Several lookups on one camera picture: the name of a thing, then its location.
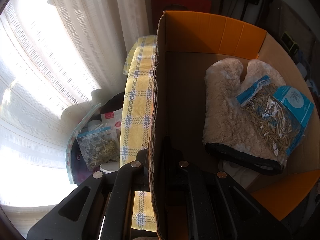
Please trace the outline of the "bag of dried noodles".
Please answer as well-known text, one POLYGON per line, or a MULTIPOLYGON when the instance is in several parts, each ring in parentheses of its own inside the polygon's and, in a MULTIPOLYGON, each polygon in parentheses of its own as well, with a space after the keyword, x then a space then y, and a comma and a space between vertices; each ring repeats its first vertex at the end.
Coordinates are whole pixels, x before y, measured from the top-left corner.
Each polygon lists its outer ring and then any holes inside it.
POLYGON ((304 137, 314 104, 295 87, 279 86, 268 75, 254 81, 235 98, 251 117, 263 142, 285 166, 304 137))

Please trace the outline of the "yellow plaid tablecloth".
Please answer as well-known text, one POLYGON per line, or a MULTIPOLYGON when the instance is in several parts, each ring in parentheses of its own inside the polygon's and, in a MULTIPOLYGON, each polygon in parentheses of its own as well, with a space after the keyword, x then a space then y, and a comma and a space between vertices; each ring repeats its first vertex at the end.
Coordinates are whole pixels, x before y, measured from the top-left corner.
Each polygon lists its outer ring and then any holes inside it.
POLYGON ((140 37, 127 55, 123 73, 127 76, 120 132, 120 166, 147 149, 153 112, 153 64, 156 36, 140 37))

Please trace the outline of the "zip bag of dried herbs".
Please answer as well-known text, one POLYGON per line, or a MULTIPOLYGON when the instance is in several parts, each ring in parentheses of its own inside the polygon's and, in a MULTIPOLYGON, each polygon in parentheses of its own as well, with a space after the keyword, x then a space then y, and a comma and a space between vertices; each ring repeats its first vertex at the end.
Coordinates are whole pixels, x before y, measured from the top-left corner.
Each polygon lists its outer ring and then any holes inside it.
POLYGON ((119 139, 116 130, 112 127, 105 126, 80 133, 76 139, 90 171, 108 161, 119 161, 119 139))

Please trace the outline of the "white pink-dotted packet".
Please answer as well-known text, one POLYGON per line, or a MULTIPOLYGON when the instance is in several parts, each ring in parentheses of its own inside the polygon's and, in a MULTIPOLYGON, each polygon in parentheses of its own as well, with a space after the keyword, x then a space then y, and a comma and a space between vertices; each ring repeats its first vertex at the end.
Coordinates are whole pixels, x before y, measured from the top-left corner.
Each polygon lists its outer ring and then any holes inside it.
POLYGON ((120 140, 121 118, 123 109, 101 114, 102 123, 116 130, 117 138, 120 140))

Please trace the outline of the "orange-lined cardboard box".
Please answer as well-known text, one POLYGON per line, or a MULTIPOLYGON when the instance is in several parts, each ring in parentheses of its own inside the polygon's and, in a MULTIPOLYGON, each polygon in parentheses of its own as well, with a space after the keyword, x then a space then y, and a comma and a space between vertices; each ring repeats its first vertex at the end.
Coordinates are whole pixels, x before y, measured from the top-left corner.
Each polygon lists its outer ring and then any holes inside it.
MULTIPOLYGON (((149 142, 151 202, 159 233, 159 202, 167 170, 175 164, 198 168, 222 162, 202 142, 204 75, 224 56, 242 62, 262 59, 308 98, 311 92, 281 45, 267 31, 233 18, 192 11, 166 11, 157 30, 154 96, 149 142)), ((319 116, 313 111, 302 144, 280 175, 263 175, 245 189, 280 223, 280 239, 319 239, 319 207, 307 216, 306 199, 319 181, 319 116)))

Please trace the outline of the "white sheer curtain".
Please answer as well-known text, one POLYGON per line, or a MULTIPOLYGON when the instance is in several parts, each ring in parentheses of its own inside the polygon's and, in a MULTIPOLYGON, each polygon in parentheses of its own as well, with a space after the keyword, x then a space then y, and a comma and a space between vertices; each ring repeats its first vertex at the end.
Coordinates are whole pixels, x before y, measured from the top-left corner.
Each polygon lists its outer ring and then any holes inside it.
POLYGON ((150 33, 150 0, 9 0, 1 12, 1 204, 57 204, 73 187, 68 139, 122 92, 150 33))

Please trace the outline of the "fluffy beige oven mitt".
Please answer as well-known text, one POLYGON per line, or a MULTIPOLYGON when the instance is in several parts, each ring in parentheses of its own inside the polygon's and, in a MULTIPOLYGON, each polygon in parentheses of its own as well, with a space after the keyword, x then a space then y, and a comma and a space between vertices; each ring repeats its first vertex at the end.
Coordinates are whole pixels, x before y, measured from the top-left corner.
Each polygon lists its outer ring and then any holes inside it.
POLYGON ((283 172, 285 159, 277 158, 263 142, 249 114, 236 100, 264 75, 278 86, 285 84, 276 69, 260 60, 251 60, 244 67, 239 59, 228 57, 206 70, 203 143, 207 152, 216 153, 223 161, 274 176, 283 172))

